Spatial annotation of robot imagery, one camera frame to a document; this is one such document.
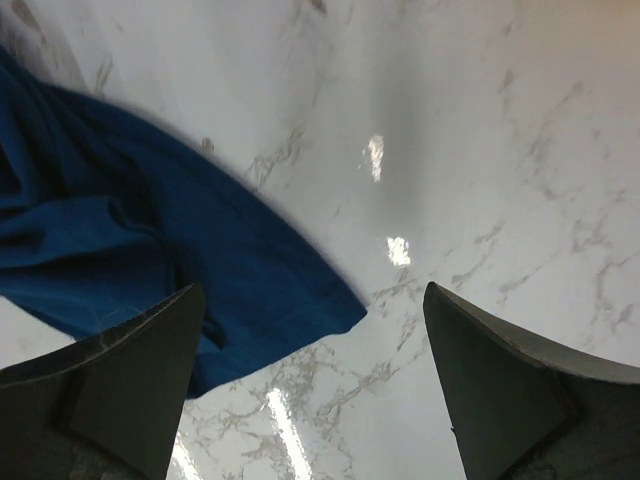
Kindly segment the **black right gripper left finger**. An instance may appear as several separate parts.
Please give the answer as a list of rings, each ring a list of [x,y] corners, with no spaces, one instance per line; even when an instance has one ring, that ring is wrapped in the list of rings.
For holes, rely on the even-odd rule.
[[[4,479],[163,479],[203,325],[191,285],[1,371]]]

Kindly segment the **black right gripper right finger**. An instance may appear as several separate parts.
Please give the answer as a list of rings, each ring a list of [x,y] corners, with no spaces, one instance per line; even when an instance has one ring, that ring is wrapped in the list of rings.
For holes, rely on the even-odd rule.
[[[467,478],[638,478],[638,368],[511,324],[434,282],[423,312]]]

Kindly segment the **navy blue printed t shirt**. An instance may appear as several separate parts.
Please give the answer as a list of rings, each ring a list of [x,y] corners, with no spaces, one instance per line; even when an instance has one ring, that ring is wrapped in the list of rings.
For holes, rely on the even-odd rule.
[[[1,293],[83,339],[198,284],[188,397],[260,370],[366,309],[224,170],[117,106],[1,56]]]

